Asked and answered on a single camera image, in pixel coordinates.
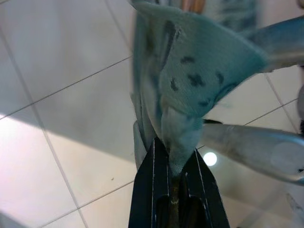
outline cloth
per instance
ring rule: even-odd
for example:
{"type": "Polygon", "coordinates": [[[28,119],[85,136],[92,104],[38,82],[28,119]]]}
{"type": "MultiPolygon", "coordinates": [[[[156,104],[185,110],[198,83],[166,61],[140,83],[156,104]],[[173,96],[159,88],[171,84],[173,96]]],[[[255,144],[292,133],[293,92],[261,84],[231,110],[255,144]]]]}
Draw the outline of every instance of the cloth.
{"type": "Polygon", "coordinates": [[[173,176],[193,153],[202,116],[242,81],[267,65],[266,53],[204,15],[146,1],[137,10],[133,94],[135,154],[158,136],[173,176]]]}

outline white tile floor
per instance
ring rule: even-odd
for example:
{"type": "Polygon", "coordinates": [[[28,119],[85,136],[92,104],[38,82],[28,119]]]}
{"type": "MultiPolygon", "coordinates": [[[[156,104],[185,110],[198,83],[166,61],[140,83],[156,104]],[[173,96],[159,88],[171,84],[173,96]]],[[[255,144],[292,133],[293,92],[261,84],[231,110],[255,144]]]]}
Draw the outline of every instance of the white tile floor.
{"type": "MultiPolygon", "coordinates": [[[[302,13],[267,1],[264,24],[302,13]]],[[[1,228],[127,227],[133,16],[125,0],[0,4],[1,228]]],[[[297,132],[302,84],[295,66],[256,75],[208,117],[297,132]]],[[[232,228],[291,227],[284,184],[220,155],[212,171],[232,228]]]]}

